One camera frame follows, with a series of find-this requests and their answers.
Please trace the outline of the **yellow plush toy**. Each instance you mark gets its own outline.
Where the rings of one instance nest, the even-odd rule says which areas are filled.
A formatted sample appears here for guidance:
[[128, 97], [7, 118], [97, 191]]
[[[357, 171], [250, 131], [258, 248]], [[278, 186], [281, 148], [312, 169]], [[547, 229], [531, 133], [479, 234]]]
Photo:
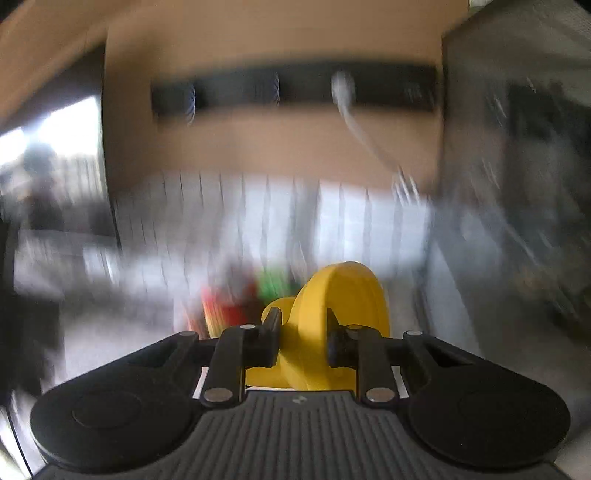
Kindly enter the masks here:
[[332, 330], [361, 325], [390, 335], [390, 317], [378, 277], [359, 262], [332, 264], [315, 273], [296, 296], [274, 300], [262, 318], [281, 313], [276, 364], [250, 368], [250, 387], [298, 391], [355, 390], [356, 371], [329, 365]]

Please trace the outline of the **red striped soft item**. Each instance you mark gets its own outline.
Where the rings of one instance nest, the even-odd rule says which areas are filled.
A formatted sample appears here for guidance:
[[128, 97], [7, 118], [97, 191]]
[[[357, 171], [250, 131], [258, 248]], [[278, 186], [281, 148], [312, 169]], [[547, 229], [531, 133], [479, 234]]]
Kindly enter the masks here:
[[256, 285], [249, 282], [238, 295], [221, 288], [202, 289], [198, 299], [184, 308], [183, 320], [187, 330], [211, 339], [231, 327], [259, 324], [260, 313], [262, 304], [256, 296]]

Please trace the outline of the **green plush toy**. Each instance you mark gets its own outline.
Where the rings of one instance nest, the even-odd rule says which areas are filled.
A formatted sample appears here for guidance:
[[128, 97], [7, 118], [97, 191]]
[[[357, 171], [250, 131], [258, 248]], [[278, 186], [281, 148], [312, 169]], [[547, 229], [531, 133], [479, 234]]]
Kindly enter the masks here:
[[256, 295], [266, 304], [274, 300], [293, 296], [297, 283], [290, 271], [281, 268], [262, 270], [256, 277]]

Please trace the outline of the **black monitor screen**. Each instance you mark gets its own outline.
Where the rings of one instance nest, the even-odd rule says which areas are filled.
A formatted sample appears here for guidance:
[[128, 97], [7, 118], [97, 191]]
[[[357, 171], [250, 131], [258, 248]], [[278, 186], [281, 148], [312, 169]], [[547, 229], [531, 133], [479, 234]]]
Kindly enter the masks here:
[[514, 370], [588, 369], [590, 5], [493, 1], [443, 68], [431, 330]]

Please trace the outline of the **white checked tablecloth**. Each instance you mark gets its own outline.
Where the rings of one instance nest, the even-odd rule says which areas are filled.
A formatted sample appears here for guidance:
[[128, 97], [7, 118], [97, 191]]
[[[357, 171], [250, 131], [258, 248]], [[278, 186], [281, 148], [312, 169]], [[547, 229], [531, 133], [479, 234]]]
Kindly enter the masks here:
[[391, 190], [256, 175], [155, 176], [114, 204], [119, 243], [24, 231], [20, 293], [61, 303], [66, 371], [75, 375], [181, 330], [208, 282], [232, 267], [305, 281], [335, 262], [379, 277], [391, 328], [416, 325], [415, 274], [430, 208]]

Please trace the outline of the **black power strip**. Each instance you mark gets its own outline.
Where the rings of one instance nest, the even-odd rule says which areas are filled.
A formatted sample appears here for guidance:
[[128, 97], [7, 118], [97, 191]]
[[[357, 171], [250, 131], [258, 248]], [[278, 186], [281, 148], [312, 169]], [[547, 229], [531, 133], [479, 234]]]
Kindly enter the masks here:
[[433, 65], [378, 60], [321, 59], [219, 69], [151, 84], [151, 111], [159, 121], [212, 109], [332, 102], [332, 78], [353, 82], [353, 103], [370, 108], [433, 112], [439, 103]]

